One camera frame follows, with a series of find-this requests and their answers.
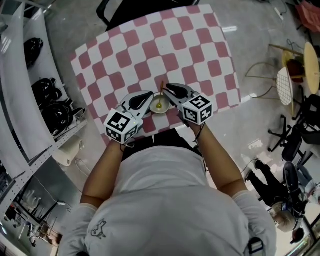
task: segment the checkered tablecloth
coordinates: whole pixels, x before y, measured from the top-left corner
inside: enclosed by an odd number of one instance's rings
[[[211,6],[196,5],[156,12],[125,23],[78,48],[71,56],[76,79],[106,144],[103,123],[129,93],[160,91],[180,83],[205,93],[215,113],[240,104],[231,53]],[[148,114],[137,137],[182,124],[176,108]]]

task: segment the white bowl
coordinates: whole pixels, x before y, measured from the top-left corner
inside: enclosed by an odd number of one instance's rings
[[[161,99],[162,108],[157,108],[157,104]],[[160,92],[154,94],[154,98],[150,104],[150,110],[156,114],[164,114],[170,109],[170,102],[165,98],[164,95],[160,95]]]

